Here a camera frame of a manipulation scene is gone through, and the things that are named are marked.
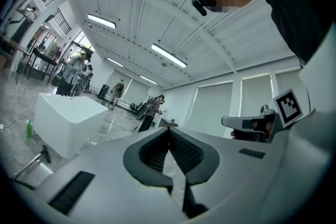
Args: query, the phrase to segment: white box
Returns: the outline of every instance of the white box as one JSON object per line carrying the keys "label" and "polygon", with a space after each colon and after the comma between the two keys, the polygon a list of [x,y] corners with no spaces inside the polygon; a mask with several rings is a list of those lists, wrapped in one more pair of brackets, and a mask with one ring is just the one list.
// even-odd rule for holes
{"label": "white box", "polygon": [[108,108],[88,97],[40,93],[34,131],[64,158],[73,158],[103,125]]}

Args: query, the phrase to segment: black speaker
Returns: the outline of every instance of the black speaker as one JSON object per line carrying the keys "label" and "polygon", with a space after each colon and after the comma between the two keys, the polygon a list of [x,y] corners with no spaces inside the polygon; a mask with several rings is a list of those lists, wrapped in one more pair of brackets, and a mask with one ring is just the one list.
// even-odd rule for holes
{"label": "black speaker", "polygon": [[108,92],[109,88],[110,88],[109,86],[104,84],[103,87],[101,87],[101,90],[98,94],[98,98],[99,99],[104,99],[104,96]]}

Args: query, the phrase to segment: black table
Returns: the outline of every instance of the black table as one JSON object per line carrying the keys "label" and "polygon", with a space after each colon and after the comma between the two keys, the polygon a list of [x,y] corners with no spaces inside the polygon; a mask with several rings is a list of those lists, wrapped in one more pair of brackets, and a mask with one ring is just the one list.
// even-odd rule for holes
{"label": "black table", "polygon": [[[34,59],[34,61],[33,61],[33,64],[32,64],[31,66],[29,66],[29,62],[30,62],[30,59],[32,58],[33,54],[35,55],[35,59]],[[53,66],[52,71],[51,71],[50,74],[48,74],[48,73],[46,73],[46,72],[43,72],[43,71],[40,71],[40,70],[37,70],[37,69],[34,69],[33,66],[34,66],[34,63],[35,63],[37,57],[40,58],[42,61],[48,63],[48,66],[47,66],[47,69],[46,69],[46,70],[48,70],[48,68],[49,68],[50,65]],[[32,53],[32,54],[30,55],[30,57],[29,57],[29,60],[28,60],[28,62],[27,62],[27,64],[26,64],[24,73],[26,73],[26,69],[27,69],[27,67],[29,66],[29,67],[30,67],[30,70],[29,70],[29,72],[28,72],[27,79],[29,79],[29,77],[30,77],[30,73],[32,72],[32,69],[34,69],[34,70],[37,70],[38,72],[42,72],[42,73],[43,73],[42,80],[44,80],[44,77],[45,77],[46,74],[50,75],[50,76],[49,76],[49,79],[48,79],[48,82],[49,82],[49,81],[50,81],[50,78],[51,78],[51,74],[53,73],[53,71],[54,71],[56,65],[57,65],[57,63],[54,62],[52,59],[50,59],[49,57],[47,57],[47,56],[45,56],[44,54],[42,54],[41,52],[39,52],[37,49],[33,49],[33,53]]]}

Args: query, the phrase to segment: linear light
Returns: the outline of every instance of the linear light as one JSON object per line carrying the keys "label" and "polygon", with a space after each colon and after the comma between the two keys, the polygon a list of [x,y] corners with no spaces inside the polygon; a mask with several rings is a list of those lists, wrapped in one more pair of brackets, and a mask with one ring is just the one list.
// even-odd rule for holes
{"label": "linear light", "polygon": [[118,62],[112,60],[110,57],[108,57],[107,59],[110,60],[111,62],[116,63],[118,66],[124,67],[121,63],[118,63]]}
{"label": "linear light", "polygon": [[114,22],[112,22],[110,20],[103,19],[103,18],[98,17],[96,15],[88,14],[88,18],[90,20],[94,20],[95,22],[104,24],[104,25],[112,27],[112,28],[115,28],[115,26],[116,26]]}
{"label": "linear light", "polygon": [[185,62],[179,60],[179,58],[173,56],[170,52],[168,52],[165,49],[159,47],[157,44],[153,43],[152,49],[157,51],[158,53],[162,54],[164,57],[167,57],[168,59],[170,59],[174,63],[178,64],[180,67],[182,67],[182,68],[187,67],[187,64]]}
{"label": "linear light", "polygon": [[143,78],[143,79],[145,79],[145,80],[148,80],[149,82],[151,82],[151,83],[153,83],[153,84],[156,84],[157,85],[157,83],[155,82],[155,81],[153,81],[153,80],[150,80],[150,79],[148,79],[148,78],[146,78],[146,77],[144,77],[144,76],[140,76],[141,78]]}

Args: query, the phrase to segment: black pants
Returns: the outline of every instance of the black pants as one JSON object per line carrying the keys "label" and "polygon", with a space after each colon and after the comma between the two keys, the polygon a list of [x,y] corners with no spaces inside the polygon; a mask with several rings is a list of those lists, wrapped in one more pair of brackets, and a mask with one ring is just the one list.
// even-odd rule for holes
{"label": "black pants", "polygon": [[70,96],[70,91],[72,88],[72,84],[66,83],[65,81],[62,81],[56,91],[56,94],[60,94],[61,96]]}
{"label": "black pants", "polygon": [[149,129],[149,127],[152,125],[154,118],[152,116],[146,116],[145,120],[143,121],[143,123],[140,126],[140,129],[138,131],[138,133],[143,132],[143,131],[147,131]]}

